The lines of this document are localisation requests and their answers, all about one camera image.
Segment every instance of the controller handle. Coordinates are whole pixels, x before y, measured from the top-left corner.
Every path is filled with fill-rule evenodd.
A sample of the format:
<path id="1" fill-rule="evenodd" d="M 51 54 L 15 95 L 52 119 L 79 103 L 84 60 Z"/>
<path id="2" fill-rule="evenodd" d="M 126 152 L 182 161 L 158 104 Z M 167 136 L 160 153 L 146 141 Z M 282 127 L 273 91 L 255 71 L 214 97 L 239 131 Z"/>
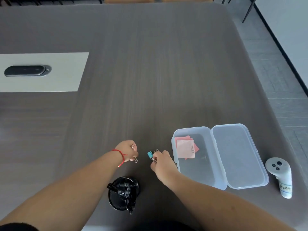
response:
<path id="1" fill-rule="evenodd" d="M 273 157 L 265 162 L 265 168 L 278 179 L 281 195 L 287 199 L 292 198 L 292 173 L 289 163 L 279 157 Z"/>

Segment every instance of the black sleeve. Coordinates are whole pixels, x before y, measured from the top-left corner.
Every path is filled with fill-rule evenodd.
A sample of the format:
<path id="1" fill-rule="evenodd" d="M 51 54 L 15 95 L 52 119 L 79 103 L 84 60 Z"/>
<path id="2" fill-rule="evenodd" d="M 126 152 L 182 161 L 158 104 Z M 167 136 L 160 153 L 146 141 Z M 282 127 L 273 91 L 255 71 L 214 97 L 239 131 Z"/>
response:
<path id="1" fill-rule="evenodd" d="M 0 231 L 38 231 L 32 225 L 26 223 L 10 223 L 0 226 Z"/>

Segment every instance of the open plastic box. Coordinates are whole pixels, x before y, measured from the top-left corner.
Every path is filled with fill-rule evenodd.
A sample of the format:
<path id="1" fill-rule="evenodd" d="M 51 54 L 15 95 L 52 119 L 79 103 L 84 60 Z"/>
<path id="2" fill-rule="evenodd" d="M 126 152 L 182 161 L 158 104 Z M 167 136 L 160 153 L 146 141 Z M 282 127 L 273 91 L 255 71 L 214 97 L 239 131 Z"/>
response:
<path id="1" fill-rule="evenodd" d="M 189 135 L 199 151 L 194 159 L 178 158 L 175 137 Z M 225 190 L 265 186 L 268 174 L 243 124 L 178 129 L 171 139 L 178 170 L 197 182 Z"/>

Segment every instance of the person's right arm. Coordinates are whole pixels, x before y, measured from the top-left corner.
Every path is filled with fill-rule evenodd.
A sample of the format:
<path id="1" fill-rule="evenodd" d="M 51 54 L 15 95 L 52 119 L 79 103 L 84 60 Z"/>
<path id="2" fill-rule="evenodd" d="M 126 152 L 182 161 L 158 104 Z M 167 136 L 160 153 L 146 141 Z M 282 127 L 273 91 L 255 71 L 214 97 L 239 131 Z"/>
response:
<path id="1" fill-rule="evenodd" d="M 167 151 L 157 151 L 153 158 L 157 164 L 152 162 L 151 169 L 158 179 L 175 193 L 205 230 L 294 231 L 236 195 L 187 178 L 177 170 Z"/>

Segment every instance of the white wall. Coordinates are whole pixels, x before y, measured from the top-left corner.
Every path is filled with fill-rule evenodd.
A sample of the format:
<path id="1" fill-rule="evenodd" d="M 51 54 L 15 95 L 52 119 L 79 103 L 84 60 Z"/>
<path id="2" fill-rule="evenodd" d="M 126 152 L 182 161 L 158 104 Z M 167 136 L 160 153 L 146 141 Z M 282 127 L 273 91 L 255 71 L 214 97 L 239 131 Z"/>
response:
<path id="1" fill-rule="evenodd" d="M 256 0 L 256 5 L 308 87 L 308 0 Z"/>

